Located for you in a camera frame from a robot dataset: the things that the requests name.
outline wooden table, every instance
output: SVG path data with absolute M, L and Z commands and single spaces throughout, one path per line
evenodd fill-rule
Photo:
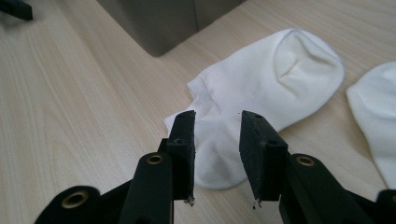
M 33 21 L 0 14 L 0 223 L 33 223 L 75 185 L 107 192 L 131 179 L 166 137 L 163 119 L 191 102 L 186 83 L 242 47 L 286 28 L 322 37 L 346 78 L 317 113 L 280 134 L 290 152 L 322 160 L 349 190 L 374 200 L 386 186 L 353 119 L 346 88 L 396 61 L 394 0 L 247 0 L 160 58 L 100 5 L 27 0 Z M 247 181 L 195 188 L 175 223 L 281 223 L 276 203 L 252 209 Z

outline sock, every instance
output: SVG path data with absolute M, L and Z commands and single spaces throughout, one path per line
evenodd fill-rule
M 193 102 L 186 110 L 196 111 L 195 183 L 226 189 L 247 178 L 238 149 L 242 110 L 263 115 L 280 131 L 323 106 L 343 78 L 344 66 L 332 49 L 295 29 L 206 68 L 188 83 Z M 168 130 L 176 114 L 165 119 Z
M 396 189 L 396 62 L 372 69 L 346 95 L 379 172 Z

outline table surface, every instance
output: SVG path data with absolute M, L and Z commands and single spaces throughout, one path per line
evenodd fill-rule
M 186 83 L 242 47 L 287 28 L 320 36 L 346 78 L 318 112 L 281 136 L 317 157 L 344 188 L 374 200 L 386 185 L 353 119 L 346 89 L 396 61 L 394 0 L 247 0 L 162 57 L 150 57 L 96 1 L 26 1 L 33 21 L 0 14 L 0 223 L 33 223 L 75 185 L 102 193 L 157 150 L 163 119 L 191 102 Z M 252 209 L 247 181 L 195 187 L 175 223 L 282 223 L 276 203 Z

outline white sock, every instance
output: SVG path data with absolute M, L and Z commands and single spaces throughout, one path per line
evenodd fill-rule
M 247 178 L 239 156 L 242 110 L 277 130 L 317 111 L 344 78 L 339 57 L 317 36 L 284 30 L 206 68 L 188 83 L 195 110 L 195 183 L 232 187 Z M 165 119 L 171 129 L 175 115 Z
M 346 95 L 379 172 L 396 189 L 396 62 L 372 69 Z

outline wood grain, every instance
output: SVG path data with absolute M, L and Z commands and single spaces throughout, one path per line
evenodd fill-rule
M 373 200 L 385 184 L 352 117 L 346 89 L 396 61 L 393 0 L 247 0 L 160 58 L 93 1 L 26 1 L 33 21 L 0 14 L 0 223 L 33 223 L 59 192 L 106 192 L 133 177 L 166 137 L 163 119 L 191 102 L 186 83 L 242 47 L 286 28 L 320 36 L 346 79 L 317 113 L 281 132 L 291 152 L 322 160 L 341 184 Z M 276 203 L 252 210 L 248 182 L 196 187 L 175 223 L 281 223 Z

